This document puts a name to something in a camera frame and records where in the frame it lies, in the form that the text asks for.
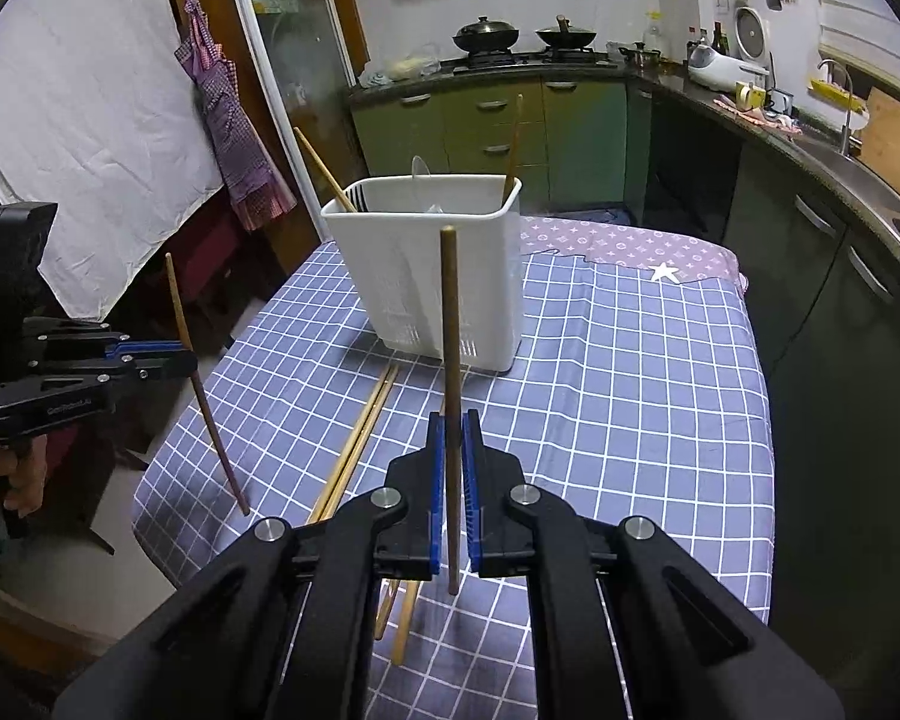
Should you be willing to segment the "person left hand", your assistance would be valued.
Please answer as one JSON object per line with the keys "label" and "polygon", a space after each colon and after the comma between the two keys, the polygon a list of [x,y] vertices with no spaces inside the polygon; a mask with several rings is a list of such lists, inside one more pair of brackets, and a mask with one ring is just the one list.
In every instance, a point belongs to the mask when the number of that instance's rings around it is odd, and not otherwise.
{"label": "person left hand", "polygon": [[46,473],[46,437],[38,436],[30,442],[30,449],[19,457],[13,449],[0,445],[0,478],[9,483],[4,507],[27,517],[43,504]]}

